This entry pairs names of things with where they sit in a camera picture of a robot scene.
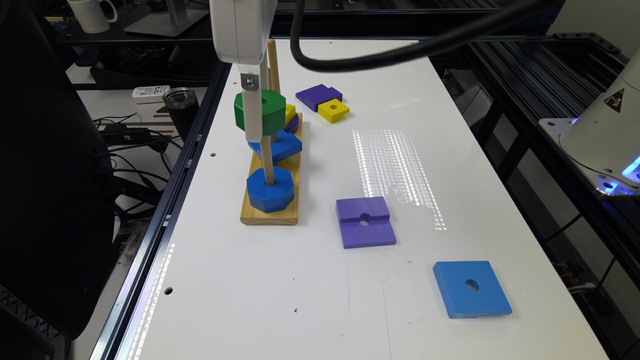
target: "wooden peg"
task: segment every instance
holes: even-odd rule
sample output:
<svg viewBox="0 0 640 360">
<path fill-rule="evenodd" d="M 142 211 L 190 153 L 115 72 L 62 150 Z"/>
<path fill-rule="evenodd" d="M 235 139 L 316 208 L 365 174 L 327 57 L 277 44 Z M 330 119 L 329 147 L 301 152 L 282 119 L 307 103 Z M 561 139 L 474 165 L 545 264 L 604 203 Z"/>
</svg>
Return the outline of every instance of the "wooden peg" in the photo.
<svg viewBox="0 0 640 360">
<path fill-rule="evenodd" d="M 267 49 L 269 52 L 269 89 L 280 94 L 280 73 L 278 72 L 276 41 L 273 39 L 267 40 Z"/>
<path fill-rule="evenodd" d="M 271 141 L 269 136 L 263 136 L 260 140 L 260 151 L 262 152 L 262 168 L 264 169 L 264 182 L 267 186 L 276 183 L 273 177 L 273 159 L 271 158 Z"/>
</svg>

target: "blue square block with hole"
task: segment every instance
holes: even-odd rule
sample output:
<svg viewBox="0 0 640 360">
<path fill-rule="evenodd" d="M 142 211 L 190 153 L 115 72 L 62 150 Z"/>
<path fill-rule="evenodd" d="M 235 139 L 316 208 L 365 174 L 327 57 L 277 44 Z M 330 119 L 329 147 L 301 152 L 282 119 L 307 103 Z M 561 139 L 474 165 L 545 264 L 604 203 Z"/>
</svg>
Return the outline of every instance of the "blue square block with hole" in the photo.
<svg viewBox="0 0 640 360">
<path fill-rule="evenodd" d="M 449 318 L 511 314 L 509 301 L 488 261 L 438 261 L 433 272 Z"/>
</svg>

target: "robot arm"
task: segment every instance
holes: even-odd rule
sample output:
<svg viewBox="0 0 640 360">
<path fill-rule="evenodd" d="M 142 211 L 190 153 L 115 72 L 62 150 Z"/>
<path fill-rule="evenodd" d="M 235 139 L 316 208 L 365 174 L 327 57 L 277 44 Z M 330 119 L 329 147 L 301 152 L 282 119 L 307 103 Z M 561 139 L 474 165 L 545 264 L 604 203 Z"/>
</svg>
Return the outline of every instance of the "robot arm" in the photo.
<svg viewBox="0 0 640 360">
<path fill-rule="evenodd" d="M 238 64 L 245 136 L 262 139 L 262 89 L 268 89 L 265 48 L 278 0 L 212 0 L 211 28 L 218 58 Z"/>
</svg>

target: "blue light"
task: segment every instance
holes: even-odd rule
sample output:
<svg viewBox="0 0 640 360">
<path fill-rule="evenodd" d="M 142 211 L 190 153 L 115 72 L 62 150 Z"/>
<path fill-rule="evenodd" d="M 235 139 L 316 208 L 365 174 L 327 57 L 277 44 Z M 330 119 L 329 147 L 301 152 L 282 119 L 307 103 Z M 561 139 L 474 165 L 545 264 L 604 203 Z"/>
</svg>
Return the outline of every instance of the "blue light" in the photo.
<svg viewBox="0 0 640 360">
<path fill-rule="evenodd" d="M 640 156 L 638 156 L 636 161 L 634 161 L 631 165 L 627 166 L 627 168 L 624 169 L 622 175 L 628 177 L 628 175 L 631 174 L 635 169 L 637 169 L 638 166 L 640 166 Z"/>
<path fill-rule="evenodd" d="M 613 190 L 615 190 L 617 187 L 618 187 L 618 183 L 615 183 L 610 188 L 604 189 L 604 192 L 606 192 L 607 194 L 611 194 L 613 192 Z"/>
</svg>

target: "cable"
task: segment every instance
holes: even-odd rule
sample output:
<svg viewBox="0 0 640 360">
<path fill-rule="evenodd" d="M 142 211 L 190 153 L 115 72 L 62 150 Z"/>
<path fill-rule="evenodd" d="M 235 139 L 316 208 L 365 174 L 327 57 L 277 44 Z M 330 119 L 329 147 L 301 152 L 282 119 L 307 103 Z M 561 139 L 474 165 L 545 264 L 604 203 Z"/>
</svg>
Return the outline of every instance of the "cable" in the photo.
<svg viewBox="0 0 640 360">
<path fill-rule="evenodd" d="M 167 160 L 164 158 L 165 153 L 160 153 L 160 159 L 162 159 L 162 163 L 164 164 L 164 167 L 167 168 L 167 171 L 169 172 L 169 176 L 171 176 L 171 167 L 169 166 L 169 164 L 167 164 Z"/>
<path fill-rule="evenodd" d="M 97 128 L 99 128 L 99 127 L 100 127 L 100 125 L 102 125 L 102 120 L 111 121 L 111 122 L 116 126 L 116 129 L 115 129 L 115 130 L 114 130 L 114 132 L 113 132 L 113 138 L 111 139 L 111 142 L 114 142 L 114 141 L 115 141 L 115 139 L 116 139 L 116 136 L 118 135 L 118 128 L 120 127 L 120 124 L 121 124 L 123 121 L 125 121 L 125 120 L 127 120 L 127 119 L 131 118 L 133 115 L 135 115 L 135 114 L 137 114 L 137 113 L 138 113 L 138 112 L 136 111 L 136 112 L 134 112 L 133 114 L 125 115 L 125 116 L 103 116 L 103 117 L 101 117 L 101 118 L 97 118 L 97 119 L 93 120 L 93 122 L 96 122 L 96 121 L 97 121 L 97 122 L 98 122 L 98 125 L 97 125 L 96 127 L 97 127 Z"/>
<path fill-rule="evenodd" d="M 144 171 L 144 170 L 132 170 L 132 169 L 111 169 L 111 172 L 131 172 L 131 173 L 138 173 L 138 174 L 144 174 L 144 175 L 148 175 L 151 177 L 154 177 L 156 179 L 162 180 L 164 182 L 169 182 L 169 180 L 163 178 L 160 175 L 156 175 L 154 173 L 150 173 L 148 171 Z"/>
<path fill-rule="evenodd" d="M 563 232 L 565 232 L 568 228 L 571 227 L 571 225 L 575 224 L 576 221 L 580 220 L 580 218 L 582 217 L 582 214 L 578 214 L 576 215 L 576 217 L 574 217 L 571 221 L 569 221 L 565 226 L 561 227 L 558 231 L 554 232 L 551 236 L 549 236 L 548 238 L 540 241 L 540 244 L 546 244 L 547 242 L 553 240 L 556 236 L 562 234 Z"/>
<path fill-rule="evenodd" d="M 122 212 L 128 213 L 131 210 L 137 209 L 138 207 L 142 206 L 143 204 L 145 204 L 144 201 L 140 201 L 139 203 L 133 205 L 132 207 L 128 208 L 127 210 L 122 210 Z"/>
<path fill-rule="evenodd" d="M 154 133 L 156 135 L 160 135 L 160 136 L 166 138 L 166 135 L 164 135 L 163 133 L 160 133 L 160 132 L 157 132 L 157 131 L 151 130 L 151 129 L 147 129 L 147 130 L 149 130 L 150 133 Z M 169 140 L 169 142 L 171 142 L 173 145 L 175 145 L 178 149 L 182 150 L 182 146 L 180 146 L 180 144 L 178 144 L 177 142 L 175 142 L 175 141 L 173 141 L 171 139 L 167 139 L 167 140 Z"/>
<path fill-rule="evenodd" d="M 567 288 L 567 290 L 569 291 L 576 291 L 576 290 L 592 290 L 596 288 L 596 284 L 594 283 L 584 283 L 582 285 L 576 285 L 576 286 L 572 286 L 570 288 Z"/>
<path fill-rule="evenodd" d="M 154 141 L 149 141 L 148 143 L 144 143 L 144 144 L 137 144 L 137 145 L 131 145 L 131 146 L 125 146 L 125 147 L 121 147 L 121 148 L 117 148 L 117 149 L 109 149 L 109 151 L 114 152 L 114 151 L 121 151 L 121 150 L 128 150 L 128 149 L 135 149 L 135 148 L 139 148 L 139 147 L 143 147 L 143 146 L 147 146 L 150 144 L 157 144 L 159 142 L 163 142 L 163 141 L 167 141 L 167 140 L 174 140 L 174 139 L 178 139 L 180 136 L 173 136 L 170 139 L 167 139 L 166 137 L 164 139 L 161 140 L 154 140 Z"/>
<path fill-rule="evenodd" d="M 100 120 L 109 120 L 115 124 L 116 122 L 111 119 L 122 119 L 122 120 L 119 120 L 118 122 L 123 122 L 137 113 L 138 112 L 136 111 L 131 115 L 125 115 L 125 116 L 103 116 L 101 118 L 94 119 L 93 122 L 100 121 Z"/>
<path fill-rule="evenodd" d="M 616 262 L 616 257 L 614 256 L 613 259 L 611 259 L 609 266 L 607 266 L 607 270 L 604 271 L 604 275 L 602 275 L 602 277 L 600 278 L 600 281 L 598 282 L 598 285 L 596 286 L 594 291 L 600 291 L 600 288 L 602 288 L 602 284 L 604 284 L 604 281 L 607 279 L 607 276 L 609 276 L 609 271 L 611 271 L 611 268 L 613 267 L 613 264 L 615 262 Z"/>
<path fill-rule="evenodd" d="M 437 55 L 457 48 L 482 35 L 503 29 L 534 11 L 542 10 L 557 0 L 521 0 L 491 15 L 435 36 L 424 42 L 357 58 L 339 60 L 317 60 L 306 57 L 300 49 L 300 32 L 305 1 L 297 0 L 291 24 L 291 54 L 302 67 L 321 72 L 344 72 L 368 70 L 424 56 Z"/>
<path fill-rule="evenodd" d="M 640 342 L 640 338 L 636 339 L 636 342 L 633 343 L 633 345 L 631 345 L 631 347 L 629 348 L 629 350 L 625 351 L 624 354 L 622 354 L 622 356 L 620 357 L 620 360 L 624 360 L 624 358 L 627 357 L 627 355 L 629 355 L 629 353 L 631 352 L 631 350 L 633 350 L 633 348 L 636 347 L 636 345 L 638 345 L 638 343 Z"/>
</svg>

